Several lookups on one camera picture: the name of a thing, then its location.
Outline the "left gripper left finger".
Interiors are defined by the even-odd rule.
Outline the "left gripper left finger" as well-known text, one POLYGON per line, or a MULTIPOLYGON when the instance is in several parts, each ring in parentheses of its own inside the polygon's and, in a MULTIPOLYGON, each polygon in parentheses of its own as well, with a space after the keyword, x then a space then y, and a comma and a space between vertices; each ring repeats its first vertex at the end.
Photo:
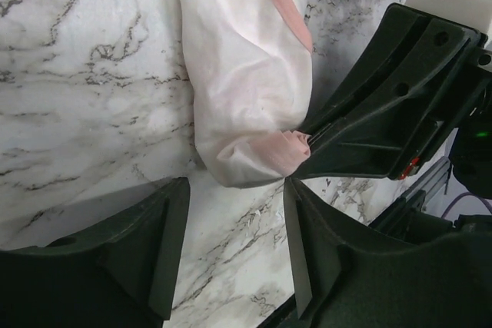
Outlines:
POLYGON ((3 327, 160 327, 171 316, 191 187, 178 177, 46 247, 1 254, 3 327))

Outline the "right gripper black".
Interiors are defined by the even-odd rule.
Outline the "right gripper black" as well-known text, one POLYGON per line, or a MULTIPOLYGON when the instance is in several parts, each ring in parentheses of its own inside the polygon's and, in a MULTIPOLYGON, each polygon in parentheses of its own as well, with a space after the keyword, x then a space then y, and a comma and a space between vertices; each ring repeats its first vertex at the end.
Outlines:
POLYGON ((437 150, 438 120, 457 128, 449 158, 470 192, 491 196, 491 53, 484 33, 394 3, 347 77, 302 125, 311 156, 292 175, 415 175, 437 150), (434 116, 389 112, 434 79, 434 116))

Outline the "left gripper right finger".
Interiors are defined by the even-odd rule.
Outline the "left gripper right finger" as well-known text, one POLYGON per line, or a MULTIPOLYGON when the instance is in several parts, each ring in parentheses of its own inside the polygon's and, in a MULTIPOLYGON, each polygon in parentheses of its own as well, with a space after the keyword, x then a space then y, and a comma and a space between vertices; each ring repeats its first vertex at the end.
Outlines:
POLYGON ((302 326, 491 325, 490 217, 393 205, 369 227, 295 179, 284 217, 302 326))

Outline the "white pink underwear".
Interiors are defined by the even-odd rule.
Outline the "white pink underwear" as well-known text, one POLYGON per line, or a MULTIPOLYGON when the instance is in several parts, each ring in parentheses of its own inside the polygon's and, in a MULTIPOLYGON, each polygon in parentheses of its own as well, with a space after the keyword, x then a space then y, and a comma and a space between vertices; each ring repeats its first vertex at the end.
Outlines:
POLYGON ((310 156, 299 131, 312 91, 307 2, 180 0, 194 143, 226 187, 280 180, 310 156))

